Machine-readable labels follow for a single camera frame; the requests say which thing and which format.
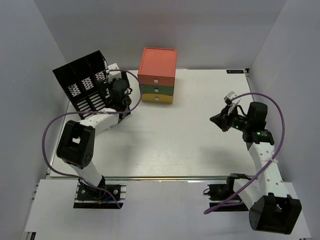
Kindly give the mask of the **green drawer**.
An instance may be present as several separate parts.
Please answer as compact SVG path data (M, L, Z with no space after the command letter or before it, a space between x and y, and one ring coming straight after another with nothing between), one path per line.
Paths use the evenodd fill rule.
M139 86L140 92L144 94L160 94L170 95L174 94L173 86L153 85L153 84L141 84Z

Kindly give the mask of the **coral top drawer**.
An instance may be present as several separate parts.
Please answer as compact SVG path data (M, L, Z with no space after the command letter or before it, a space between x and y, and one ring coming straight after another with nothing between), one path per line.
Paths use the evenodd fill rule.
M175 77L170 76L155 76L155 75L138 75L141 84L157 85L173 87L175 85Z

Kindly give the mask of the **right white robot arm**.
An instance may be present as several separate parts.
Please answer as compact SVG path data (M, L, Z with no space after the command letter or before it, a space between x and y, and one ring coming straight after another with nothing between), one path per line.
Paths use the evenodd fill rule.
M231 128L242 132L256 175L230 174L224 188L210 188L211 198L224 200L225 207L234 206L232 200L239 198L249 211L252 230L289 235L302 205L289 194L274 158L275 142L272 133L266 129L268 107L261 102L251 102L247 113L239 114L241 109L235 104L226 105L209 120L223 132Z

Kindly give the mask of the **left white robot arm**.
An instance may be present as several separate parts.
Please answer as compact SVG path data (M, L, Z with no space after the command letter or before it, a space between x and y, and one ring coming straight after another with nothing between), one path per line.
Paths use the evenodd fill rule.
M105 179L92 162L95 138L130 115L132 92L125 72L120 78L107 84L107 103L102 114L90 114L80 121L69 120L63 129L56 155L75 170L82 182L88 186L88 193L99 200L105 196Z

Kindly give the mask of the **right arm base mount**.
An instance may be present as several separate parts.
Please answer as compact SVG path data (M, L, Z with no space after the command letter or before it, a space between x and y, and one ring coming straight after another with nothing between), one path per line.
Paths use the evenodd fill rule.
M219 203L223 202L225 199L234 194L234 182L235 180L245 179L250 180L251 178L246 174L231 173L227 179L226 183L212 183L208 184L207 188L203 191L205 196L209 198L209 206L214 207ZM248 208L244 204L243 200L237 195L227 204L235 204L233 206L222 206L218 208L217 212L248 212Z

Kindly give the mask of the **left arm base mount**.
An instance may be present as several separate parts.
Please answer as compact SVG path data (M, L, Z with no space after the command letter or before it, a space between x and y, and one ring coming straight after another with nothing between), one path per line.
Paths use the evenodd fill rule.
M74 209L120 209L126 198L127 183L125 181L105 181L105 191L86 186L81 181L77 184Z

